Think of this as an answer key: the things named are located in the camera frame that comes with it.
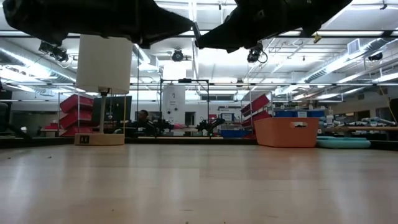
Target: cable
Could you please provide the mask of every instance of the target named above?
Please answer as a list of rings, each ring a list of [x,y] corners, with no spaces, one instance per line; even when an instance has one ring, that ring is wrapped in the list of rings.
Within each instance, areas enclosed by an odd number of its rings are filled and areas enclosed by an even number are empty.
[[[44,56],[46,56],[47,54],[48,54],[48,53],[43,54],[42,56],[39,57],[39,59],[37,59],[35,62],[33,62],[33,64],[29,65],[29,66],[26,67],[26,68],[30,68],[32,65],[35,65],[37,62],[39,62],[39,60],[41,60],[42,58],[44,58]]]
[[[380,88],[381,93],[383,94],[383,96],[386,98],[386,101],[387,101],[387,104],[388,104],[388,109],[390,110],[390,113],[391,113],[392,118],[394,119],[395,123],[397,123],[396,117],[395,117],[394,114],[392,113],[392,110],[391,110],[391,107],[390,107],[390,102],[391,102],[390,98],[384,94],[384,91],[383,91],[383,89],[381,88],[381,86],[379,86],[379,88]]]
[[[262,53],[266,56],[266,60],[265,61],[260,61],[260,60],[257,60],[258,62],[260,62],[261,64],[263,64],[263,63],[267,63],[268,62],[268,55],[267,55],[267,53],[265,53],[263,50],[262,50]]]

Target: fluorescent light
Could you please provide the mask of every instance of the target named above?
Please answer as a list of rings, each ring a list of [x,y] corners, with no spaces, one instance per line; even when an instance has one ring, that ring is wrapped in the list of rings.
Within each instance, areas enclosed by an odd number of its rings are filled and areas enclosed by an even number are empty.
[[[384,31],[318,31],[320,36],[344,36],[344,35],[370,35],[370,36],[380,36]]]
[[[301,34],[301,31],[293,30],[293,31],[284,32],[280,36],[297,36],[300,34]]]
[[[200,34],[201,34],[201,35],[205,35],[205,34],[207,34],[207,33],[208,33],[208,31],[200,31]],[[191,31],[186,31],[186,32],[180,34],[180,36],[181,36],[181,35],[195,35],[195,34],[194,34],[193,31],[191,30]]]
[[[2,70],[0,70],[0,77],[15,82],[41,82],[34,77],[29,77],[27,75],[14,72],[8,68],[3,68]]]
[[[300,99],[305,98],[305,97],[306,97],[305,94],[301,94],[301,95],[295,96],[294,99],[295,100],[300,100]]]
[[[358,90],[362,90],[362,89],[363,89],[363,87],[361,87],[361,88],[356,88],[356,89],[353,89],[353,90],[348,90],[347,92],[345,92],[345,93],[343,93],[343,94],[354,93],[354,92],[356,92],[356,91],[358,91]]]
[[[98,95],[99,93],[86,93],[87,95],[90,95],[90,96],[96,96],[96,95]]]
[[[34,92],[35,92],[35,90],[34,90],[34,89],[32,89],[32,88],[29,88],[29,87],[27,87],[27,86],[23,86],[23,85],[18,85],[18,86],[8,85],[8,87],[11,87],[11,88],[16,88],[16,89],[18,89],[18,90],[29,91],[29,92],[32,92],[32,93],[34,93]]]
[[[351,5],[351,7],[347,8],[347,10],[365,11],[365,10],[375,10],[375,9],[380,10],[381,8],[382,8],[382,6],[367,6],[367,5],[358,5],[358,6],[356,6],[356,5]]]
[[[337,83],[349,82],[349,81],[354,80],[354,79],[356,79],[356,78],[358,78],[358,77],[360,77],[360,76],[361,76],[361,75],[359,75],[359,74],[350,75],[349,77],[346,77],[346,78],[344,78],[344,79],[342,79],[342,80],[337,81]]]
[[[373,83],[385,82],[385,81],[392,80],[392,79],[395,79],[395,78],[398,78],[398,73],[393,73],[393,74],[390,74],[390,75],[383,75],[380,78],[372,80],[372,82]]]
[[[337,83],[336,86],[373,86],[372,83]]]
[[[324,94],[324,95],[320,95],[317,97],[317,100],[324,100],[324,99],[329,99],[329,98],[333,98],[335,96],[338,96],[338,93],[330,93],[330,94]]]
[[[79,89],[79,88],[76,88],[76,91],[79,91],[79,92],[81,92],[81,93],[84,93],[84,92],[85,92],[85,90],[82,90],[82,89]]]
[[[320,100],[319,103],[342,103],[342,100]]]

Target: box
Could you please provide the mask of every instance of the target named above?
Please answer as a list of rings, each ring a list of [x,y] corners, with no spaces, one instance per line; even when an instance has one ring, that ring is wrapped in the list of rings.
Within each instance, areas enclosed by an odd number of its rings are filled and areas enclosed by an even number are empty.
[[[234,121],[235,120],[233,113],[222,113],[221,118],[223,118],[225,121]]]
[[[318,118],[266,118],[254,122],[257,143],[272,147],[315,147]]]

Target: blue bin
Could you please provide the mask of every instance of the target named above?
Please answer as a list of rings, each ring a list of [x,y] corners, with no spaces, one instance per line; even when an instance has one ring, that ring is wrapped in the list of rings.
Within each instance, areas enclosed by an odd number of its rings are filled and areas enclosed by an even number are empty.
[[[324,111],[308,111],[307,116],[309,118],[321,118],[321,117],[325,116],[325,112]]]
[[[250,134],[250,131],[243,130],[221,130],[220,135],[224,138],[243,138],[243,136]]]
[[[297,111],[275,111],[276,118],[296,118]]]

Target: security camera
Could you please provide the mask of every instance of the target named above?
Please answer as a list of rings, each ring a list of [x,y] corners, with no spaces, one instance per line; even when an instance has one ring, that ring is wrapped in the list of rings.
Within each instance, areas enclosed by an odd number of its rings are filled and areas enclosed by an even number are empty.
[[[175,49],[172,55],[172,60],[174,62],[181,62],[184,59],[184,54],[182,53],[181,49]]]
[[[372,55],[372,56],[368,57],[368,59],[371,62],[373,62],[375,60],[381,60],[381,59],[383,59],[383,53],[380,52],[378,54]]]

